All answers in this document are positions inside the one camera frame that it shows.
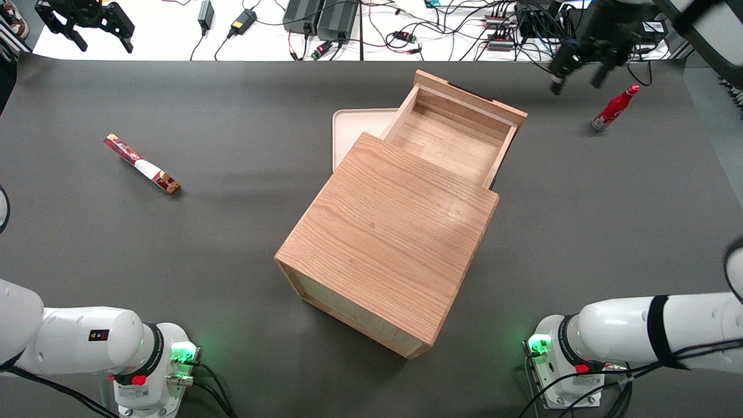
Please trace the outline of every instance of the power supply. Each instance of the power supply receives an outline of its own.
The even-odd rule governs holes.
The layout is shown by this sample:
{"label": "power supply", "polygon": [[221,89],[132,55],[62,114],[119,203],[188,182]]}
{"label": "power supply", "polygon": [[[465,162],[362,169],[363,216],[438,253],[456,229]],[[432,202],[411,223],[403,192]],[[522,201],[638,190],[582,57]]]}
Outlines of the power supply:
{"label": "power supply", "polygon": [[351,38],[359,4],[348,0],[325,0],[320,12],[317,36],[323,41],[347,43]]}
{"label": "power supply", "polygon": [[305,35],[317,34],[320,9],[325,0],[289,0],[284,12],[284,30]]}

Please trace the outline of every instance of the black strap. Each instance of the black strap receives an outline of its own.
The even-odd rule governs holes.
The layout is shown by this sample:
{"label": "black strap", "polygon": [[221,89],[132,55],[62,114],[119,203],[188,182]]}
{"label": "black strap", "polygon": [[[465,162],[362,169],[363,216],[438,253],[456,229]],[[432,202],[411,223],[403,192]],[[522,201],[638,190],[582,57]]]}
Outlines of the black strap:
{"label": "black strap", "polygon": [[676,360],[671,347],[668,345],[666,324],[663,322],[663,307],[666,306],[667,301],[668,295],[658,295],[650,302],[650,309],[648,310],[648,339],[650,340],[655,357],[658,357],[659,363],[673,369],[688,370],[688,367],[680,363],[679,360]]}
{"label": "black strap", "polygon": [[116,379],[116,382],[119,385],[131,385],[132,378],[137,375],[151,375],[158,366],[158,363],[160,363],[160,359],[163,357],[163,347],[165,345],[163,341],[163,333],[155,324],[149,322],[143,324],[152,330],[152,336],[155,338],[155,345],[152,348],[152,354],[147,359],[147,362],[139,369],[128,374],[114,374],[114,379]]}
{"label": "black strap", "polygon": [[10,369],[11,367],[13,367],[14,365],[16,365],[16,361],[18,361],[21,358],[21,356],[23,356],[23,351],[21,351],[20,353],[18,353],[17,356],[11,358],[10,360],[6,361],[5,363],[0,364],[0,372],[6,371],[6,370]]}

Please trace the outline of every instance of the dark gray surface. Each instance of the dark gray surface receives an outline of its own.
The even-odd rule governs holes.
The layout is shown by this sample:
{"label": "dark gray surface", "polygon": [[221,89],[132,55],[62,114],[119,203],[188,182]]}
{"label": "dark gray surface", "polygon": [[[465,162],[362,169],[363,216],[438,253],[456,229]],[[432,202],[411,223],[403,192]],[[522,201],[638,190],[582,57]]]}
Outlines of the dark gray surface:
{"label": "dark gray surface", "polygon": [[[303,303],[272,258],[331,174],[333,113],[398,106],[418,66],[530,116],[437,344],[406,362]],[[544,316],[726,290],[721,253],[743,231],[741,207],[682,70],[654,67],[653,86],[595,135],[588,122],[630,83],[625,71],[596,91],[587,68],[554,97],[531,64],[24,57],[0,118],[13,206],[0,272],[47,306],[180,324],[243,418],[514,417],[529,398],[520,341]],[[121,161],[101,143],[110,132],[183,193],[167,196]],[[97,396],[90,376],[57,379]],[[628,417],[740,417],[741,386],[732,374],[659,370],[635,384]],[[180,416],[218,416],[211,405],[191,390]],[[90,416],[12,379],[0,379],[0,415]]]}

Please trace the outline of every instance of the red bottle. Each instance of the red bottle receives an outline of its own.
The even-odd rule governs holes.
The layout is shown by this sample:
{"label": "red bottle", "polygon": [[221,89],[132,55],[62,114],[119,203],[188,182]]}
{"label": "red bottle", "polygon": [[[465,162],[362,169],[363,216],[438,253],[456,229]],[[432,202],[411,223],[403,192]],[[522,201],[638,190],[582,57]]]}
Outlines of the red bottle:
{"label": "red bottle", "polygon": [[619,115],[624,112],[624,109],[627,109],[629,101],[632,100],[638,91],[640,91],[640,86],[633,84],[628,87],[624,93],[611,99],[611,102],[606,105],[606,108],[604,108],[604,110],[594,118],[593,123],[591,123],[594,129],[597,131],[605,131],[606,128],[609,127],[609,124],[614,122],[614,119],[618,118]]}

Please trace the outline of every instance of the wooden box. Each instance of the wooden box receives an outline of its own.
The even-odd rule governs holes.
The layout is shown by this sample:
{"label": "wooden box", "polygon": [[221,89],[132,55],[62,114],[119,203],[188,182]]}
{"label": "wooden box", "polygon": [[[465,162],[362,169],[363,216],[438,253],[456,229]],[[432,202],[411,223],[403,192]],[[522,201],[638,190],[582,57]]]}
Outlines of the wooden box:
{"label": "wooden box", "polygon": [[490,182],[523,123],[445,87],[416,83],[386,141],[362,134],[275,257],[302,299],[406,358],[441,331],[499,200]]}
{"label": "wooden box", "polygon": [[527,114],[421,70],[381,139],[490,188]]}

